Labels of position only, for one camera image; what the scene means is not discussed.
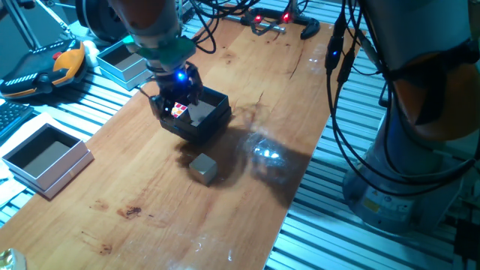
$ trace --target blue led light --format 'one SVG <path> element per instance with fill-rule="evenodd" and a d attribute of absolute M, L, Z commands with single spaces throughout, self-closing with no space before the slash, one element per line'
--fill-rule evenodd
<path fill-rule="evenodd" d="M 183 72 L 178 72 L 178 73 L 177 73 L 177 78 L 178 78 L 178 80 L 180 80 L 180 81 L 185 81 L 185 79 L 187 79 L 187 76 L 186 76 L 185 73 L 183 73 Z"/>

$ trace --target wooden board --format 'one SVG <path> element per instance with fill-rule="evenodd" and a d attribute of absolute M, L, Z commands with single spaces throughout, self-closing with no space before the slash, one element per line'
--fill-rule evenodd
<path fill-rule="evenodd" d="M 321 27 L 303 41 L 298 25 L 257 37 L 221 22 L 217 53 L 191 61 L 205 86 L 229 96 L 229 127 L 203 147 L 188 145 L 136 94 L 88 141 L 95 161 L 0 229 L 0 250 L 21 251 L 29 270 L 261 269 L 329 117 L 323 59 L 332 27 Z M 158 93 L 154 83 L 144 89 Z M 257 143 L 286 163 L 253 163 Z M 219 167 L 211 187 L 188 174 L 202 152 Z"/>

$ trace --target keyboard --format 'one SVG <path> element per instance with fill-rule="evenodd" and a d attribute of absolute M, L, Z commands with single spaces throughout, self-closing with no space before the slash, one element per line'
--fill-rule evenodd
<path fill-rule="evenodd" d="M 30 106 L 3 103 L 0 106 L 0 141 L 5 141 L 33 112 Z"/>

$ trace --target small cube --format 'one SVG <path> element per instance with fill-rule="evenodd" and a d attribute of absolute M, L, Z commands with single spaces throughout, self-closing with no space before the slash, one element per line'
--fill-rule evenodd
<path fill-rule="evenodd" d="M 175 106 L 172 108 L 172 116 L 175 118 L 178 118 L 182 115 L 187 110 L 187 107 L 185 105 L 182 105 L 178 102 L 175 102 Z"/>
<path fill-rule="evenodd" d="M 217 175 L 217 171 L 217 163 L 206 154 L 201 154 L 190 163 L 190 172 L 204 185 L 210 184 Z"/>

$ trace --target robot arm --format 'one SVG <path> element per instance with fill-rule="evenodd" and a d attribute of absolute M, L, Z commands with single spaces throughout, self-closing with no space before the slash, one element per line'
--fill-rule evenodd
<path fill-rule="evenodd" d="M 480 76 L 466 0 L 360 0 L 403 112 L 429 140 L 480 125 Z"/>
<path fill-rule="evenodd" d="M 169 115 L 175 102 L 197 105 L 203 85 L 197 68 L 187 63 L 195 43 L 181 37 L 175 0 L 109 0 L 130 36 L 124 43 L 147 60 L 160 87 L 150 98 L 155 116 Z"/>

